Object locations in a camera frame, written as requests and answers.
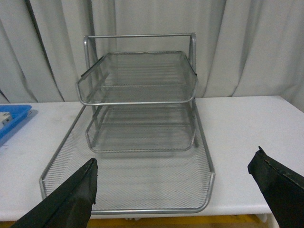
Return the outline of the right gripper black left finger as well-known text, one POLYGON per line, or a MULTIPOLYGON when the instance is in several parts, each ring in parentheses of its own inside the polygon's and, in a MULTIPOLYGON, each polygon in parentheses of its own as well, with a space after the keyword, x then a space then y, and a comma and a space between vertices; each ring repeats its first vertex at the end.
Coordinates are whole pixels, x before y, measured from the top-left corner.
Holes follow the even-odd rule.
POLYGON ((89 159, 13 228, 85 228, 97 193, 98 165, 89 159))

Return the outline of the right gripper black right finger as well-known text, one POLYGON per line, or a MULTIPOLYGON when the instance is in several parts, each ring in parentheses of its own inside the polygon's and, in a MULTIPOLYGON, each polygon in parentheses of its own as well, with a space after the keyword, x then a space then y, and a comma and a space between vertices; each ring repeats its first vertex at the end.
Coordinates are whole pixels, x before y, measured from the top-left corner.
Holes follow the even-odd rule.
POLYGON ((304 177, 259 147, 247 166, 281 228, 304 226, 304 177))

